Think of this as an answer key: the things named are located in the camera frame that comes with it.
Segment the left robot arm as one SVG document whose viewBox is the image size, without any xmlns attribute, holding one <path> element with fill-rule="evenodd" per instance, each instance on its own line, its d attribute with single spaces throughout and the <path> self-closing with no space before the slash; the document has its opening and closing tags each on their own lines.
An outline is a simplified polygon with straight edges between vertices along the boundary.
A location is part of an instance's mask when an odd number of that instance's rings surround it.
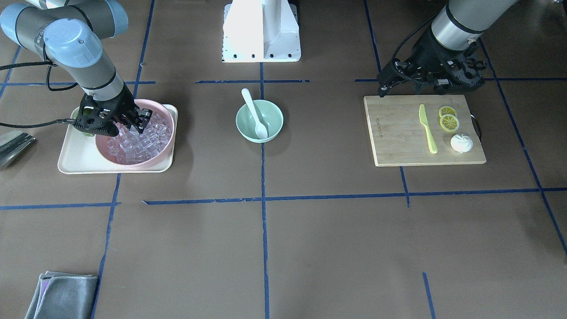
<svg viewBox="0 0 567 319">
<path fill-rule="evenodd" d="M 403 83 L 411 82 L 415 93 L 433 87 L 437 95 L 472 92 L 484 85 L 478 39 L 511 6 L 513 0 L 450 0 L 435 16 L 421 24 L 424 33 L 413 45 L 410 56 L 391 60 L 377 75 L 380 97 Z"/>
</svg>

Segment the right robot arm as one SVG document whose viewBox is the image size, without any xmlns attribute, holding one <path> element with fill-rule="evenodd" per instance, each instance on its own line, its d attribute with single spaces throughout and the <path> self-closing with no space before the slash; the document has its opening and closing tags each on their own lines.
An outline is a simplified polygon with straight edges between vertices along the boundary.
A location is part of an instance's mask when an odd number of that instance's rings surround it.
<svg viewBox="0 0 567 319">
<path fill-rule="evenodd" d="M 41 63 L 60 67 L 84 91 L 75 119 L 83 133 L 115 137 L 118 124 L 143 133 L 152 111 L 141 109 L 101 40 L 123 34 L 128 15 L 116 0 L 27 0 L 8 5 L 1 28 L 13 42 L 35 52 Z"/>
</svg>

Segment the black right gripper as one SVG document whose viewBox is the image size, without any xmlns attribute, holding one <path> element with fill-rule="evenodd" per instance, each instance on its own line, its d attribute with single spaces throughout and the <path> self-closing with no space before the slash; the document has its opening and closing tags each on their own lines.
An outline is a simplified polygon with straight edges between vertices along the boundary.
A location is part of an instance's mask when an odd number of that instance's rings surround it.
<svg viewBox="0 0 567 319">
<path fill-rule="evenodd" d="M 96 101 L 93 96 L 85 94 L 82 105 L 99 107 L 108 117 L 111 117 L 115 125 L 119 123 L 128 129 L 133 127 L 140 134 L 144 132 L 153 113 L 150 109 L 141 109 L 136 105 L 134 97 L 126 85 L 122 87 L 116 97 L 107 101 Z"/>
</svg>

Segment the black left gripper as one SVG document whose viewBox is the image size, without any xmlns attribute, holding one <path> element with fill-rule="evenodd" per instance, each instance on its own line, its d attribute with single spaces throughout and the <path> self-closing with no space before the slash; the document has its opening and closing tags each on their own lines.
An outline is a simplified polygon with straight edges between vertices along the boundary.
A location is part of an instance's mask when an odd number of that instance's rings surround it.
<svg viewBox="0 0 567 319">
<path fill-rule="evenodd" d="M 459 54 L 443 48 L 435 40 L 433 31 L 426 30 L 414 44 L 411 55 L 400 61 L 396 55 L 405 41 L 403 40 L 392 55 L 391 60 L 377 75 L 379 82 L 378 94 L 386 96 L 389 91 L 406 82 L 413 83 L 415 93 L 421 93 L 427 86 L 433 86 L 439 95 L 461 93 L 461 87 L 452 75 L 448 73 L 447 61 Z"/>
</svg>

